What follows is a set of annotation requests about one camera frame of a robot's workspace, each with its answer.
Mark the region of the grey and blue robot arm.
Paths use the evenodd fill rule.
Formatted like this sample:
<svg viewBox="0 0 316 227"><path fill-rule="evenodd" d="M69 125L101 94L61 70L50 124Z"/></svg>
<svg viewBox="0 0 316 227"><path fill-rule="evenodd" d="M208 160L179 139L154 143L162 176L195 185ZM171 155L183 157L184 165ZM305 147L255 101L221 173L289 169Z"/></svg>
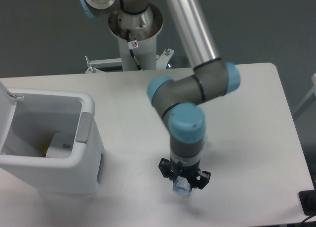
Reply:
<svg viewBox="0 0 316 227"><path fill-rule="evenodd" d="M222 61L198 0L166 0L193 74L180 80L153 79L147 95L170 135L170 158L158 167L173 182L173 190L188 195L203 189L211 174L199 164L206 140L205 116L199 105L229 94L240 86L233 63ZM160 10L149 0L80 0L89 17L109 14L108 24L119 44L124 71L155 70Z"/></svg>

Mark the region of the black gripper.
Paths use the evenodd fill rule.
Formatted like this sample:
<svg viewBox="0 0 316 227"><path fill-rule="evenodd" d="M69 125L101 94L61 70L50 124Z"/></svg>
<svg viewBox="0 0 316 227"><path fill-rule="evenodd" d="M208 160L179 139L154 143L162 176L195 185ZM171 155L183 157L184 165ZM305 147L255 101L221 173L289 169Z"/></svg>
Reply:
<svg viewBox="0 0 316 227"><path fill-rule="evenodd" d="M158 168L164 178L175 181L177 177L186 178L193 189L203 189L210 180L211 173L200 171L200 161L191 166L183 166L180 162L162 158Z"/></svg>

